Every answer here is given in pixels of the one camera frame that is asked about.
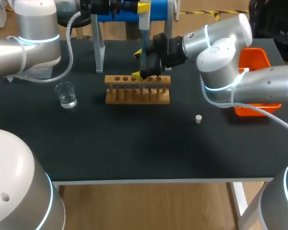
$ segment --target wooden test tube rack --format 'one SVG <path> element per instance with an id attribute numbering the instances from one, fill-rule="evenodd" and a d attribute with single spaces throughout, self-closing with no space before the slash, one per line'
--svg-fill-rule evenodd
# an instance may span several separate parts
<path id="1" fill-rule="evenodd" d="M 108 86 L 106 104 L 169 104 L 170 76 L 151 76 L 138 80 L 128 75 L 106 75 L 105 84 Z M 150 85 L 156 89 L 145 88 Z"/>

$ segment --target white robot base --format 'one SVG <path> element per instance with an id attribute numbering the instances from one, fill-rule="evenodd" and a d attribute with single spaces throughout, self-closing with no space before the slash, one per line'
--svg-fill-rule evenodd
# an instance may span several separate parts
<path id="1" fill-rule="evenodd" d="M 63 201 L 29 147 L 0 130 L 0 230 L 62 230 Z"/>

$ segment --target orange container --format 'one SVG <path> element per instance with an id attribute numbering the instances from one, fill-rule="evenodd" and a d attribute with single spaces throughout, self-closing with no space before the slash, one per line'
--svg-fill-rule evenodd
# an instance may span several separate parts
<path id="1" fill-rule="evenodd" d="M 260 48 L 245 48 L 240 54 L 239 72 L 242 73 L 244 68 L 249 68 L 250 71 L 270 67 L 271 64 L 263 49 Z M 273 113 L 279 109 L 282 104 L 250 104 L 269 113 Z M 245 107 L 235 107 L 235 112 L 239 116 L 264 116 L 252 109 Z"/>

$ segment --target black tabletop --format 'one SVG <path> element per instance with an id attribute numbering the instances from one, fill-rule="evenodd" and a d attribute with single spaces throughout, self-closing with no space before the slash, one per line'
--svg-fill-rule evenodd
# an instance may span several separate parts
<path id="1" fill-rule="evenodd" d="M 273 40 L 255 40 L 282 65 Z M 202 95 L 196 66 L 173 68 L 170 105 L 105 105 L 104 74 L 137 71 L 136 41 L 107 41 L 104 74 L 93 44 L 74 41 L 64 79 L 78 104 L 64 110 L 57 84 L 0 80 L 0 129 L 19 136 L 54 181 L 274 177 L 288 164 L 288 130 L 264 118 L 240 118 Z M 66 44 L 54 75 L 68 64 Z M 201 124 L 193 120 L 203 116 Z M 288 122 L 288 105 L 275 113 Z"/>

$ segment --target wooden floor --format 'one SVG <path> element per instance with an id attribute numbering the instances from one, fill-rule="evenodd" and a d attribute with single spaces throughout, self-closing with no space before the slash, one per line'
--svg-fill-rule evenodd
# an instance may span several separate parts
<path id="1" fill-rule="evenodd" d="M 247 9 L 248 0 L 181 0 L 182 11 Z M 222 14 L 221 19 L 231 16 Z M 0 38 L 18 35 L 15 19 L 10 12 Z M 214 21 L 208 14 L 181 15 L 174 22 L 174 36 Z M 151 36 L 162 32 L 163 26 L 152 23 Z M 124 23 L 103 23 L 102 28 L 105 39 L 126 39 Z M 90 26 L 84 28 L 84 34 L 92 34 Z M 60 35 L 64 39 L 65 28 L 60 27 Z M 251 201 L 261 183 L 243 186 Z M 228 191 L 225 183 L 67 186 L 62 194 L 66 230 L 235 230 Z"/>

